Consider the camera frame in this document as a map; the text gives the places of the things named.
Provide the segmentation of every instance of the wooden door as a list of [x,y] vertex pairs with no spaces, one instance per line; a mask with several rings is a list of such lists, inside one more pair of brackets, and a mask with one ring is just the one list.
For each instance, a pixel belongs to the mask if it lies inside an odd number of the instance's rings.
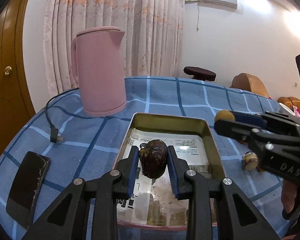
[[0,155],[35,114],[22,59],[26,2],[10,0],[0,15]]

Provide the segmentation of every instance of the human hand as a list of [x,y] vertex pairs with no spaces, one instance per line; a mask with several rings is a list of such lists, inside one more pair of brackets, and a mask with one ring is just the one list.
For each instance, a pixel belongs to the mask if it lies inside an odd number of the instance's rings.
[[294,206],[294,201],[297,196],[298,185],[295,183],[283,180],[281,202],[287,213],[290,213]]

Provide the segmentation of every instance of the door knob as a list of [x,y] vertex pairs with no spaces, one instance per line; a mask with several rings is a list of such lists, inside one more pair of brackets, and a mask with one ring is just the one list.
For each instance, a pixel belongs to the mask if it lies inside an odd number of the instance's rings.
[[10,66],[7,66],[5,69],[4,69],[4,74],[6,76],[9,76],[9,74],[11,73],[12,71],[12,68]]

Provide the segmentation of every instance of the wall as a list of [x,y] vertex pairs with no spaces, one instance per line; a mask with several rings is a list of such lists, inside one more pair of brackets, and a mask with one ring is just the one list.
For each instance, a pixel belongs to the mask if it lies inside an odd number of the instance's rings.
[[286,9],[293,6],[287,3],[238,0],[237,10],[187,3],[180,77],[189,77],[182,71],[185,66],[202,67],[217,74],[216,83],[229,87],[234,76],[246,72],[258,76],[272,98],[300,99],[295,63],[300,54],[300,25],[293,25],[292,13]]
[[22,49],[28,90],[36,113],[50,99],[43,58],[43,21],[47,0],[28,0]]

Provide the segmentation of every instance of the brown stool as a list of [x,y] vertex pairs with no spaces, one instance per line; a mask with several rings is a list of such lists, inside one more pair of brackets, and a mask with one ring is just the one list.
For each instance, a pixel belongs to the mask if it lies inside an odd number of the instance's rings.
[[193,75],[192,79],[203,80],[203,81],[205,80],[215,81],[216,79],[216,73],[199,67],[190,67],[190,66],[185,67],[183,69],[183,72],[188,75]]

